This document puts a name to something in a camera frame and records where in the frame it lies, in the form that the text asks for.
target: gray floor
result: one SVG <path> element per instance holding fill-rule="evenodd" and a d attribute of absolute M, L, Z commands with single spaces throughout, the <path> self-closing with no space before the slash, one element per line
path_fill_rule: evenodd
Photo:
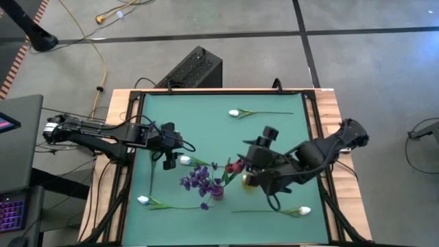
<path fill-rule="evenodd" d="M 64 2 L 86 33 L 97 27 L 96 14 L 118 5 L 115 0 Z M 439 26 L 434 0 L 299 2 L 307 30 Z M 41 23 L 60 40 L 81 38 L 57 0 L 50 1 Z M 157 0 L 93 38 L 297 30 L 290 0 Z M 370 144 L 355 150 L 353 159 L 374 240 L 437 246 L 439 176 L 409 167 L 404 143 L 417 122 L 439 117 L 439 32 L 309 36 L 309 42 L 321 87 L 335 88 L 342 116 L 359 120 L 370 134 Z M 161 80 L 197 45 L 224 59 L 224 87 L 265 87 L 276 77 L 286 87 L 312 87 L 299 36 L 106 43 L 97 45 L 108 66 L 99 105 L 107 106 L 113 89 L 131 88 L 139 77 Z M 41 93 L 46 107 L 87 115 L 101 78 L 102 64 L 93 48 L 72 45 L 26 55 L 8 97 Z M 152 85 L 144 82 L 142 87 Z M 41 124 L 52 115 L 43 112 Z M 105 117 L 105 109 L 97 116 Z M 409 156 L 419 168 L 439 172 L 438 148 L 426 138 L 409 143 Z M 34 166 L 61 174 L 89 159 L 79 151 L 37 154 Z M 90 167 L 73 177 L 81 180 Z M 62 198 L 57 196 L 48 196 L 47 207 Z M 47 229 L 65 225 L 83 206 L 72 200 L 51 212 Z M 77 234 L 71 229 L 50 232 L 44 246 L 69 244 Z"/>

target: teal mat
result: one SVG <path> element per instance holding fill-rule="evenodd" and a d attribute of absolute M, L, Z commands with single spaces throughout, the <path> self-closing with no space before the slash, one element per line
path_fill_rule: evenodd
<path fill-rule="evenodd" d="M 271 110 L 293 115 L 260 114 L 235 119 L 229 110 Z M 228 157 L 246 154 L 248 145 L 265 126 L 279 130 L 271 148 L 286 152 L 308 140 L 307 122 L 301 95 L 147 95 L 143 114 L 158 124 L 174 122 L 184 140 L 197 151 L 188 153 L 203 161 L 224 165 Z M 177 164 L 164 171 L 163 158 L 157 162 L 152 196 L 179 207 L 198 207 L 209 197 L 198 190 L 186 191 L 180 178 L 193 169 Z M 224 168 L 214 172 L 221 176 Z M 237 210 L 270 210 L 261 188 L 246 191 L 241 177 L 225 188 L 224 198 L 211 200 L 208 211 L 202 209 L 149 210 L 137 201 L 150 188 L 150 153 L 137 150 L 128 206 L 124 246 L 211 245 L 211 244 L 283 244 L 298 242 L 328 243 L 322 203 L 316 180 L 305 185 L 290 185 L 292 194 L 278 193 L 282 209 L 307 206 L 309 215 L 294 218 L 281 213 L 231 213 Z"/>

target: keyboard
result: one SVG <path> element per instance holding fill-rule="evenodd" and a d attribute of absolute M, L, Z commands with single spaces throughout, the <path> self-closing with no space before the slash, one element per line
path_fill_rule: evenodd
<path fill-rule="evenodd" d="M 26 193 L 0 196 L 0 233 L 22 230 L 25 226 Z"/>

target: red rose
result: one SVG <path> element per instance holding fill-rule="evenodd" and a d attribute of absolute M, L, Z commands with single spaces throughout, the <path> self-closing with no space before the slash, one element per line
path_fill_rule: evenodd
<path fill-rule="evenodd" d="M 232 164 L 227 164 L 225 168 L 226 168 L 226 172 L 227 173 L 232 173 L 233 172 Z"/>
<path fill-rule="evenodd" d="M 244 162 L 242 160 L 235 161 L 232 168 L 234 173 L 240 174 L 244 170 Z"/>

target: wooden table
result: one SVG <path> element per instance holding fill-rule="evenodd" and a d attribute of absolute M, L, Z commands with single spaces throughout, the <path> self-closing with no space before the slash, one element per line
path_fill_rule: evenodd
<path fill-rule="evenodd" d="M 120 124 L 125 119 L 125 113 L 128 108 L 129 96 L 133 91 L 143 91 L 143 92 L 163 92 L 167 89 L 116 89 L 113 91 L 110 106 L 108 109 L 106 123 L 108 124 Z M 175 91 L 275 91 L 277 89 L 174 89 Z M 337 100 L 335 98 L 335 92 L 333 89 L 284 89 L 284 90 L 297 90 L 297 91 L 315 91 L 316 101 L 318 106 L 318 111 L 320 115 L 320 122 L 322 125 L 322 130 L 324 136 L 329 136 L 334 133 L 339 128 L 339 123 L 341 122 L 340 110 L 337 105 Z M 308 115 L 311 124 L 311 131 L 313 137 L 316 138 L 318 136 L 316 121 L 313 117 L 313 109 L 311 104 L 308 104 Z M 134 105 L 133 115 L 137 112 L 137 105 Z M 352 159 L 350 154 L 342 154 L 340 157 L 340 161 L 344 164 L 348 165 L 353 169 Z M 86 203 L 85 213 L 82 218 L 82 224 L 80 233 L 84 231 L 84 236 L 82 239 L 88 237 L 91 233 L 91 229 L 94 224 L 98 224 L 104 214 L 107 212 L 108 204 L 110 202 L 110 194 L 112 190 L 113 180 L 115 177 L 115 165 L 110 165 L 104 173 L 104 167 L 107 164 L 108 159 L 105 156 L 100 156 L 97 159 L 95 166 L 95 179 L 93 179 L 93 184 L 91 186 L 91 190 L 93 190 L 92 195 L 93 198 L 90 197 L 90 193 L 88 195 L 88 200 Z M 123 184 L 123 180 L 125 179 L 123 171 L 122 179 L 120 182 L 119 189 Z M 365 237 L 366 239 L 371 239 L 369 225 L 366 219 L 366 214 L 364 212 L 363 202 L 361 200 L 361 194 L 359 192 L 358 183 L 349 171 L 345 168 L 340 167 L 338 165 L 334 166 L 334 170 L 332 173 L 333 181 L 335 185 L 335 190 L 337 194 L 337 200 L 340 209 L 343 214 L 346 216 L 348 221 L 357 229 L 358 233 Z M 102 177 L 100 192 L 99 192 L 99 205 L 97 206 L 97 184 L 99 178 Z M 90 207 L 90 199 L 92 199 L 91 203 L 91 212 L 90 215 L 89 207 Z M 332 239 L 337 240 L 337 229 L 335 226 L 335 220 L 331 210 L 327 207 L 329 225 L 331 229 Z M 115 216 L 112 220 L 111 232 L 110 232 L 110 241 L 114 241 L 116 239 L 116 230 L 117 225 L 119 223 L 119 214 L 120 207 L 116 211 Z"/>

